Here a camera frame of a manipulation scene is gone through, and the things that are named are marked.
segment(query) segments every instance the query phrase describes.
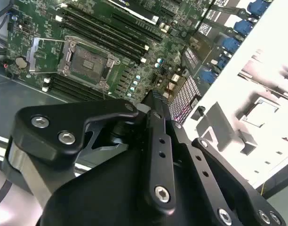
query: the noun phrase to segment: blue connector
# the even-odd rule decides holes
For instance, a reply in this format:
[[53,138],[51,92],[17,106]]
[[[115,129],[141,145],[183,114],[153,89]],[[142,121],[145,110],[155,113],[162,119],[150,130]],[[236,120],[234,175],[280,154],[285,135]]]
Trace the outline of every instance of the blue connector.
[[218,58],[217,61],[218,61],[217,67],[222,70],[228,64],[229,58],[222,55],[221,57]]
[[236,22],[234,25],[234,30],[243,36],[247,36],[251,30],[253,29],[253,25],[246,20],[241,20]]
[[202,71],[200,73],[200,78],[207,83],[213,83],[213,82],[215,82],[217,76],[213,72]]
[[226,38],[223,41],[223,47],[231,53],[235,53],[239,46],[240,42],[235,38]]
[[262,16],[262,14],[269,7],[270,3],[263,0],[256,0],[248,5],[248,11],[255,16]]

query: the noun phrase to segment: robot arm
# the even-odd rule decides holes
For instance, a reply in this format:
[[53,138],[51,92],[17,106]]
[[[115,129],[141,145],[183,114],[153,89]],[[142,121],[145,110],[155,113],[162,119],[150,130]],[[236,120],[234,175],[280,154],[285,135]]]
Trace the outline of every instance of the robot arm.
[[[206,140],[187,138],[158,93],[137,108],[119,99],[17,113],[4,165],[44,208],[39,225],[286,225]],[[75,178],[80,154],[120,143],[128,149]]]

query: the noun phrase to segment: chip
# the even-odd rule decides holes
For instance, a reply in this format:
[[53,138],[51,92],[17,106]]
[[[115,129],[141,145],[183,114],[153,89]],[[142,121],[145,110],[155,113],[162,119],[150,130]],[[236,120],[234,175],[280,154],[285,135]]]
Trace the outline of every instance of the chip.
[[104,70],[107,70],[107,61],[108,59],[101,55],[90,52],[81,46],[76,46],[70,71],[72,75],[84,77],[85,80],[97,84]]

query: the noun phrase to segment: motherboard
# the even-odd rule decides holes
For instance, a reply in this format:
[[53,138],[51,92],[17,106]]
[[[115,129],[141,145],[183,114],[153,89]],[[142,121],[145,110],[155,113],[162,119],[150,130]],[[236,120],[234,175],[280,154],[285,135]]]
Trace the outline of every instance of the motherboard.
[[15,0],[8,72],[67,101],[151,89],[169,102],[185,82],[182,56],[209,0]]

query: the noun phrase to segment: screw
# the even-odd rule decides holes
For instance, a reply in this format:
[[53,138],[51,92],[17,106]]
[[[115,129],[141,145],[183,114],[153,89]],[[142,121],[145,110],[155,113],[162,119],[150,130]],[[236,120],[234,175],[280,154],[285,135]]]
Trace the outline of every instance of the screw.
[[176,127],[178,127],[179,129],[181,129],[182,128],[182,126],[181,126],[181,124],[180,123],[178,123],[178,122],[174,122],[174,125],[176,126]]
[[157,112],[153,112],[154,116],[157,117],[158,119],[161,119],[162,117],[157,113]]
[[232,219],[230,215],[227,213],[227,211],[225,211],[224,209],[219,209],[218,215],[226,225],[228,226],[232,225]]
[[58,135],[58,140],[65,145],[72,145],[76,141],[75,136],[69,132],[61,132]]
[[157,197],[161,202],[164,202],[164,203],[169,202],[170,195],[169,195],[169,192],[166,190],[166,188],[164,188],[164,187],[162,187],[162,186],[157,186],[157,187],[154,189],[154,192],[155,192],[156,197]]
[[202,145],[204,145],[204,147],[208,147],[208,144],[206,143],[206,141],[201,140],[200,142],[201,142]]
[[125,104],[125,107],[126,107],[128,110],[130,110],[131,112],[134,111],[133,106],[131,106],[131,105],[129,105],[129,104]]
[[33,117],[31,123],[33,126],[41,129],[49,126],[49,120],[42,116]]
[[260,215],[261,219],[262,219],[265,223],[267,223],[268,225],[271,223],[271,221],[270,221],[270,219],[268,218],[268,216],[267,216],[265,213],[263,213],[262,210],[259,210],[259,215]]
[[75,46],[76,46],[76,43],[75,43],[75,42],[71,42],[71,43],[70,43],[70,47],[71,47],[71,48],[74,48]]
[[279,219],[274,213],[270,212],[270,215],[271,215],[271,217],[274,219],[274,221],[276,221],[276,223],[277,223],[278,225],[281,224],[280,219]]
[[12,19],[13,21],[17,21],[17,16],[16,16],[16,15],[13,15],[13,16],[11,17],[11,19]]

